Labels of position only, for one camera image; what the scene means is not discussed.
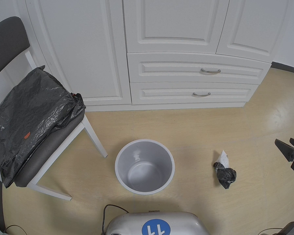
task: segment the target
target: cabinet panel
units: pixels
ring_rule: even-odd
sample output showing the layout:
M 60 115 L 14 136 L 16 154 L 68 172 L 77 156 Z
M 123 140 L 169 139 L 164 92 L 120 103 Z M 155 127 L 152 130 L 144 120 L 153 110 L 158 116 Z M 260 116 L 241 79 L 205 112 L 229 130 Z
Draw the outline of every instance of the cabinet panel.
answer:
M 257 87 L 254 84 L 154 82 L 131 83 L 131 92 L 133 104 L 247 102 Z
M 217 53 L 271 62 L 291 0 L 230 0 Z
M 260 84 L 271 64 L 203 53 L 128 53 L 131 82 L 226 82 Z
M 122 0 L 26 0 L 52 74 L 86 105 L 131 103 Z
M 128 52 L 215 53 L 229 0 L 123 0 Z

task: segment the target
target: drawer handle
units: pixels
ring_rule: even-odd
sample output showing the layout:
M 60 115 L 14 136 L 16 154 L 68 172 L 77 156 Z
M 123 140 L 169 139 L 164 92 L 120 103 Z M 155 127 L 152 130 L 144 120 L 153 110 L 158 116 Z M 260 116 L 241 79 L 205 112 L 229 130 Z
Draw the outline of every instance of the drawer handle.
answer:
M 200 71 L 202 71 L 202 72 L 205 72 L 205 73 L 220 73 L 221 72 L 221 70 L 219 69 L 219 70 L 217 70 L 217 71 L 206 71 L 206 70 L 204 70 L 203 68 L 201 68 L 201 70 Z
M 195 92 L 193 93 L 193 96 L 210 96 L 211 95 L 211 93 L 210 92 L 208 92 L 208 94 L 206 94 L 206 95 L 200 95 L 200 94 L 196 94 Z

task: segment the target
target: orange mark on bag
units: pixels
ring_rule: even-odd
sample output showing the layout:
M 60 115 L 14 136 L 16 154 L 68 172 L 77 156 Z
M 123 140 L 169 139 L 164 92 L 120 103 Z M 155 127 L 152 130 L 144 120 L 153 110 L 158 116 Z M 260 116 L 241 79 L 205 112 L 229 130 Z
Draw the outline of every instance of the orange mark on bag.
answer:
M 24 138 L 27 139 L 29 137 L 29 135 L 30 135 L 30 132 L 27 133 Z

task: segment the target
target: blue logo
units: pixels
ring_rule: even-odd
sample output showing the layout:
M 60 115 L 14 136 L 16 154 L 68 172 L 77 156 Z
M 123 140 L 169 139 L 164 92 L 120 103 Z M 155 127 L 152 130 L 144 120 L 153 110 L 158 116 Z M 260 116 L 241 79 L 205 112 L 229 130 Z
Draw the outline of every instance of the blue logo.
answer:
M 170 235 L 170 232 L 169 224 L 162 219 L 151 219 L 142 228 L 143 235 Z

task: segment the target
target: crumpled black plastic bag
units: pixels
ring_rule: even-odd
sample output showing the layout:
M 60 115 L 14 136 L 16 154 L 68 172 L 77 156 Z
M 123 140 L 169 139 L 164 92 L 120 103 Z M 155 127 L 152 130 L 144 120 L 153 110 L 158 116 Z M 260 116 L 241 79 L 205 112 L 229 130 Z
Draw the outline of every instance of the crumpled black plastic bag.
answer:
M 236 179 L 236 171 L 232 168 L 224 168 L 223 164 L 215 162 L 213 167 L 216 169 L 217 178 L 220 184 L 228 189 L 230 184 L 233 183 Z
M 64 128 L 86 106 L 38 67 L 16 85 L 0 104 L 0 166 L 8 188 L 48 134 Z

